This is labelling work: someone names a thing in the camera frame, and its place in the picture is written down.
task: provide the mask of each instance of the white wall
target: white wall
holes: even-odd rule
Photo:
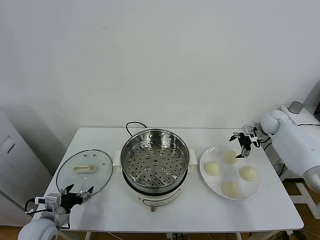
[[[240,128],[320,76],[318,0],[2,0],[0,110],[52,171],[80,126]]]

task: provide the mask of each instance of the white cabinet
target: white cabinet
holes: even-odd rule
[[[27,200],[43,196],[52,175],[15,127],[0,112],[0,225],[22,226],[31,220]]]

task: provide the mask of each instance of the glass lid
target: glass lid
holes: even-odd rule
[[[93,186],[92,194],[100,192],[108,183],[113,171],[110,156],[100,150],[84,150],[70,157],[56,176],[60,192],[74,184],[72,193],[84,193]]]

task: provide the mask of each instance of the white table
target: white table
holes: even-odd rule
[[[229,142],[237,129],[168,129],[178,134],[199,162],[212,146],[229,146],[240,151],[238,141]],[[83,127],[76,132],[60,165],[77,152],[99,149],[113,159],[129,138],[125,128]],[[151,212],[129,192],[120,172],[113,171],[106,187],[70,214],[71,231],[143,233],[239,233],[254,234],[250,239],[266,239],[278,231],[304,226],[274,168],[261,148],[252,148],[250,157],[257,162],[261,189],[249,200],[233,201],[213,192],[199,175],[188,174],[177,199]],[[58,193],[57,172],[45,194]]]

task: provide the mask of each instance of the floor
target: floor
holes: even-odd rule
[[[294,183],[287,182],[284,183],[284,186],[287,192],[290,195],[299,195],[299,192]],[[320,202],[320,194],[316,194],[307,188],[312,199],[315,203]],[[313,232],[314,234],[320,236],[320,219],[316,220],[313,218],[312,214],[310,213],[307,205],[305,204],[297,204],[295,205],[296,209],[298,210],[303,222],[304,228],[303,230],[307,230]],[[0,226],[0,240],[16,240],[20,231],[20,227],[8,227],[8,226]],[[81,239],[85,239],[85,232],[78,232]],[[317,237],[308,233],[303,232],[303,234],[307,237],[308,240],[316,240]],[[115,233],[115,235],[123,238],[124,240],[166,240],[165,234],[156,234],[156,233]],[[211,240],[208,234],[189,234],[188,235],[190,240]],[[235,240],[236,236],[234,234],[227,234],[227,233],[212,233],[210,236],[214,240]],[[249,237],[249,233],[242,233],[241,234],[243,240],[246,240]],[[295,236],[290,237],[291,240],[296,240]],[[100,233],[95,232],[92,234],[91,240],[117,240],[114,236],[111,236],[108,233]]]

